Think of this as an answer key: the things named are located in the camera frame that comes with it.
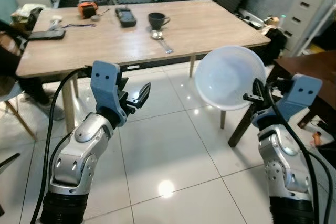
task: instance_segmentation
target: drawer handle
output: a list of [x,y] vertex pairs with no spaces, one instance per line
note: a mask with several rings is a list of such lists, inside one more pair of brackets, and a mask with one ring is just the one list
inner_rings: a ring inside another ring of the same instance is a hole
[[302,2],[300,3],[300,6],[302,6],[302,7],[304,7],[304,8],[307,9],[307,8],[310,6],[310,4],[307,4],[306,2],[303,2],[303,1],[302,1]]
[[285,35],[286,35],[287,37],[289,37],[289,38],[292,37],[292,35],[293,35],[293,34],[291,34],[289,31],[285,31],[284,33],[285,33]]
[[292,20],[297,24],[301,23],[301,20],[299,20],[298,18],[293,17]]

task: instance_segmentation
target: spoon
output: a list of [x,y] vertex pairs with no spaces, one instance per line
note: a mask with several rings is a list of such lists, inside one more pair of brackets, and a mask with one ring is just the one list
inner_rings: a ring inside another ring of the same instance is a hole
[[157,30],[152,30],[152,35],[151,37],[157,41],[160,42],[160,44],[162,45],[162,47],[164,48],[166,54],[170,54],[172,52],[174,52],[173,49],[171,49],[167,43],[164,41],[163,37],[162,37],[162,32],[161,31],[157,31]]

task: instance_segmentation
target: plastic container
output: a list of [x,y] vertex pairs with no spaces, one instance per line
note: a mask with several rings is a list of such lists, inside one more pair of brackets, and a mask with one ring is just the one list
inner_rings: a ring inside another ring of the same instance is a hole
[[255,78],[266,83],[263,62],[253,51],[241,46],[224,46],[208,53],[199,63],[195,83],[202,99],[224,111],[251,104],[243,100],[252,92]]

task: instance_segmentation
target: black phone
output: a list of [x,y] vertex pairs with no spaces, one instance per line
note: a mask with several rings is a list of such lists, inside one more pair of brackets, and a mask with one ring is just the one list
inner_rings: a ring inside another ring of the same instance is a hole
[[128,8],[116,8],[116,15],[122,27],[132,27],[137,24],[136,18]]
[[36,31],[29,35],[28,40],[63,39],[64,35],[65,35],[65,30]]

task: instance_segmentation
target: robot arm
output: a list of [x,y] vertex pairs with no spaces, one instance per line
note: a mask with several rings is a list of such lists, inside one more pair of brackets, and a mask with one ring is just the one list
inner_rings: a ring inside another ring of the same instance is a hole
[[147,83],[139,97],[127,100],[122,91],[118,65],[95,61],[91,88],[96,99],[96,113],[90,113],[70,134],[67,145],[55,156],[44,198],[43,211],[37,223],[81,224],[98,159],[108,146],[113,130],[122,126],[127,116],[141,108],[150,92]]
[[[277,108],[288,121],[291,116],[310,106],[318,94],[322,81],[296,74],[291,81],[280,81],[283,98]],[[270,198],[270,212],[277,223],[314,223],[311,177],[306,160],[298,144],[276,116],[269,101],[264,100],[262,83],[256,80],[254,94],[244,99],[260,104],[251,122],[260,129],[259,152],[264,160]]]

